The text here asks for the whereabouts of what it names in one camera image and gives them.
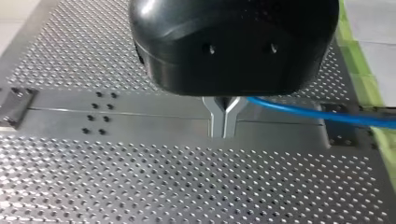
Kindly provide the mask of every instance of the metal bracket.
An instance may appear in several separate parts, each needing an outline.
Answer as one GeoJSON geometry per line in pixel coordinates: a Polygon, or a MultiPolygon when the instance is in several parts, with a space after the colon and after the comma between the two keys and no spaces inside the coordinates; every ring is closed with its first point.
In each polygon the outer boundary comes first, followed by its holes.
{"type": "MultiPolygon", "coordinates": [[[[321,108],[323,111],[332,113],[345,113],[349,111],[344,105],[331,105],[322,104],[321,108]]],[[[356,147],[358,144],[357,135],[355,132],[355,127],[351,124],[324,120],[326,127],[327,136],[329,138],[330,146],[338,147],[356,147]]]]}
{"type": "Polygon", "coordinates": [[[203,97],[206,108],[210,111],[210,136],[231,138],[235,136],[236,118],[248,104],[245,97],[233,97],[226,102],[224,97],[203,97]]]}
{"type": "Polygon", "coordinates": [[[37,91],[11,88],[0,107],[0,131],[16,131],[37,91]]]}

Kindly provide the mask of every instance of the mounting hole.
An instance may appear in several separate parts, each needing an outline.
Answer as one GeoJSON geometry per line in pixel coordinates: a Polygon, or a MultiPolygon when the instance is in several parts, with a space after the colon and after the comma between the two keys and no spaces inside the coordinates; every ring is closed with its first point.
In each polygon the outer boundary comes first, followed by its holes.
{"type": "Polygon", "coordinates": [[[268,43],[264,47],[262,47],[262,52],[266,54],[276,54],[278,50],[278,45],[274,43],[268,43]]]}
{"type": "Polygon", "coordinates": [[[213,54],[215,54],[215,52],[216,52],[216,48],[215,48],[215,46],[213,46],[212,44],[205,43],[205,44],[202,45],[202,52],[203,52],[204,54],[213,55],[213,54]]]}

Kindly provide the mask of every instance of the screw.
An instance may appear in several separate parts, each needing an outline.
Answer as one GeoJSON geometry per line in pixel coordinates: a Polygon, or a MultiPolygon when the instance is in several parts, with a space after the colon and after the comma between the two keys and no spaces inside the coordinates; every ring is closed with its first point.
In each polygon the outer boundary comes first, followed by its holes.
{"type": "Polygon", "coordinates": [[[88,119],[89,121],[94,121],[94,120],[95,120],[95,118],[94,118],[92,115],[87,116],[87,119],[88,119]]]}
{"type": "Polygon", "coordinates": [[[87,129],[87,128],[83,128],[83,129],[81,129],[81,130],[82,130],[82,132],[85,133],[85,134],[90,133],[90,130],[87,129]]]}
{"type": "Polygon", "coordinates": [[[106,134],[106,131],[105,131],[105,130],[103,130],[103,129],[99,129],[99,134],[101,134],[101,135],[105,135],[105,134],[106,134]]]}

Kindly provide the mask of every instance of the bolt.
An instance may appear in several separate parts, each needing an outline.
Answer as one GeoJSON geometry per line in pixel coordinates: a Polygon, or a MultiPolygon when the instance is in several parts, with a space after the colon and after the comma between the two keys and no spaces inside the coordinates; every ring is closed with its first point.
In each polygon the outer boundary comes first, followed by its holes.
{"type": "Polygon", "coordinates": [[[33,91],[30,90],[30,89],[26,89],[26,92],[27,92],[28,94],[33,94],[33,91]]]}
{"type": "Polygon", "coordinates": [[[95,118],[94,118],[92,115],[87,116],[87,119],[88,119],[89,121],[94,121],[94,120],[95,120],[95,118]]]}
{"type": "Polygon", "coordinates": [[[104,116],[104,117],[103,117],[103,120],[104,120],[105,122],[110,122],[110,118],[109,118],[108,116],[104,116]]]}
{"type": "Polygon", "coordinates": [[[375,143],[372,143],[372,144],[371,144],[371,147],[372,147],[372,149],[377,149],[377,146],[376,146],[375,143]]]}
{"type": "Polygon", "coordinates": [[[101,134],[101,135],[105,135],[105,134],[106,134],[106,131],[105,131],[105,130],[103,130],[103,129],[99,129],[99,134],[101,134]]]}
{"type": "Polygon", "coordinates": [[[85,133],[85,134],[90,133],[90,130],[87,129],[87,128],[83,128],[83,129],[81,129],[81,130],[82,130],[82,132],[85,133]]]}
{"type": "Polygon", "coordinates": [[[14,92],[14,93],[19,93],[20,92],[20,90],[18,90],[18,88],[15,88],[15,87],[11,88],[11,91],[14,92]]]}
{"type": "Polygon", "coordinates": [[[15,126],[17,122],[13,119],[5,118],[4,121],[9,124],[9,126],[15,126]]]}

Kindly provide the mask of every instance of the black plastic cover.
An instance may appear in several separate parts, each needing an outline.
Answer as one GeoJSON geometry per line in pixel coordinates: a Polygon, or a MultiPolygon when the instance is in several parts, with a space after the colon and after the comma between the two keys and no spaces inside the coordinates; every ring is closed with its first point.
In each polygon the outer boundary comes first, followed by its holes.
{"type": "Polygon", "coordinates": [[[148,75],[181,95],[290,94],[318,73],[338,0],[132,0],[148,75]]]}

